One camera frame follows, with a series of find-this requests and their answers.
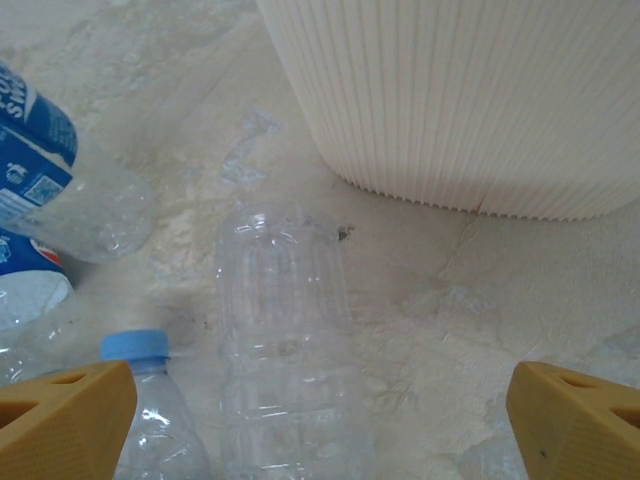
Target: bottle label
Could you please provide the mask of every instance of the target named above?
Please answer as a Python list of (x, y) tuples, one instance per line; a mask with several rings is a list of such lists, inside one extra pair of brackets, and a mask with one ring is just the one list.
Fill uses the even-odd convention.
[(65, 113), (0, 62), (0, 223), (57, 197), (77, 150)]
[(60, 257), (53, 250), (28, 237), (0, 228), (0, 275), (29, 270), (64, 274)]

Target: clear plastic bottle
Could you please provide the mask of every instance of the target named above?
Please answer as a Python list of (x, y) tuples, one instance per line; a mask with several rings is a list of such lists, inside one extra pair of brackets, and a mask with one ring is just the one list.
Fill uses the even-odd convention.
[(115, 480), (211, 480), (204, 445), (178, 387), (167, 374), (169, 340), (163, 330), (105, 337), (102, 360), (126, 360), (138, 406), (120, 454)]
[(58, 256), (0, 229), (0, 385), (79, 366), (81, 329)]
[(145, 243), (153, 206), (144, 178), (0, 62), (0, 225), (105, 263)]
[(235, 212), (218, 244), (229, 480), (369, 480), (338, 232), (293, 205)]

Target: empty plastic water bottle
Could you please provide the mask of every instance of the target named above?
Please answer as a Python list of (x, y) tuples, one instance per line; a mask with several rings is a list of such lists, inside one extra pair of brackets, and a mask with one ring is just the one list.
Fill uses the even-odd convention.
[(228, 479), (372, 479), (337, 228), (291, 204), (245, 208), (222, 228)]
[(0, 225), (104, 263), (153, 230), (153, 193), (0, 62)]
[(0, 229), (0, 385), (79, 366), (81, 328), (55, 252)]
[(209, 459), (178, 387), (167, 374), (163, 330), (120, 332), (102, 340), (102, 360), (126, 360), (138, 406), (116, 480), (211, 480)]

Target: blue bottle cap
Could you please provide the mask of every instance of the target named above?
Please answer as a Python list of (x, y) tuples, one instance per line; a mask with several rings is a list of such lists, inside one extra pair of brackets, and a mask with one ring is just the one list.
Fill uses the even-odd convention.
[(144, 360), (169, 358), (169, 337), (164, 330), (131, 330), (102, 339), (100, 358), (109, 360)]

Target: white ribbed container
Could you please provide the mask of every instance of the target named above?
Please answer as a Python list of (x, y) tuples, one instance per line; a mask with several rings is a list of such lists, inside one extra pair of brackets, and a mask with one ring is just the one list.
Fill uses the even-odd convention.
[(258, 5), (320, 153), (350, 182), (532, 218), (640, 196), (640, 1)]

